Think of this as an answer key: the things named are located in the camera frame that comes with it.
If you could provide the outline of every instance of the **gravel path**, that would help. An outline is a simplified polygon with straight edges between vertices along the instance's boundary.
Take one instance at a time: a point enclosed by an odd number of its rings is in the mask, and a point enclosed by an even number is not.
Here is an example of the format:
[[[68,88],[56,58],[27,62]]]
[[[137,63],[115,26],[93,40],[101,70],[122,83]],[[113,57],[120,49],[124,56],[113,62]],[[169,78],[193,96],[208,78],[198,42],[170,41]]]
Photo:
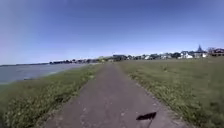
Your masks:
[[[127,77],[117,65],[103,69],[44,124],[46,128],[148,128],[149,121],[136,121],[157,111],[150,128],[189,128],[174,119],[173,112]]]

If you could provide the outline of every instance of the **tree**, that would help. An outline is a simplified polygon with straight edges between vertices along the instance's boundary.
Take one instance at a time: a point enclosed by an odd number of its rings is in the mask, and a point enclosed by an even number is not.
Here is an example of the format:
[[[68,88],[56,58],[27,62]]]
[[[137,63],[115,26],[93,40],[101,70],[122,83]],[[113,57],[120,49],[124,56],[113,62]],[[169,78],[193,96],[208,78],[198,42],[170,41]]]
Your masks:
[[[175,52],[175,53],[172,54],[171,57],[177,59],[178,57],[181,57],[181,54],[179,52]]]

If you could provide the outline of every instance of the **grass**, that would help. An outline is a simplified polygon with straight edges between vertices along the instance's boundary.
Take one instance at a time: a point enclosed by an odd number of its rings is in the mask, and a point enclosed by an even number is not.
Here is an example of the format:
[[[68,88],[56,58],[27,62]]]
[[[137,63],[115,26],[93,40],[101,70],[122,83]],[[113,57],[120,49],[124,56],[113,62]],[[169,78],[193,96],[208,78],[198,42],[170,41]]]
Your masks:
[[[48,112],[76,96],[99,65],[72,69],[47,77],[2,85],[0,119],[10,128],[29,128]]]
[[[224,58],[119,64],[185,120],[200,128],[224,127]]]

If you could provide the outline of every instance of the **blue sky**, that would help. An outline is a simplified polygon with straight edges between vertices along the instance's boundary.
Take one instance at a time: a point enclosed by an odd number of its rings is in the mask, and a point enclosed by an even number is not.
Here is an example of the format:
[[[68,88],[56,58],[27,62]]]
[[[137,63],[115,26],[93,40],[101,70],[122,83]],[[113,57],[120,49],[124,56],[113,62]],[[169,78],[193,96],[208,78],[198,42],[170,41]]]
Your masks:
[[[0,64],[224,47],[223,0],[1,0]]]

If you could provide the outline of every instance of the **water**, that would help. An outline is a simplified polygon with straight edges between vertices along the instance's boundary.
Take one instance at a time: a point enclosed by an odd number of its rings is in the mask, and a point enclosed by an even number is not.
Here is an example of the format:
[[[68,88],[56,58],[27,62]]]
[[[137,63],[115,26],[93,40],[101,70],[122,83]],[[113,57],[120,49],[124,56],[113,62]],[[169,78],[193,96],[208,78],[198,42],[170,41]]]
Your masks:
[[[0,84],[46,76],[71,68],[79,68],[84,65],[85,64],[3,66],[0,67]]]

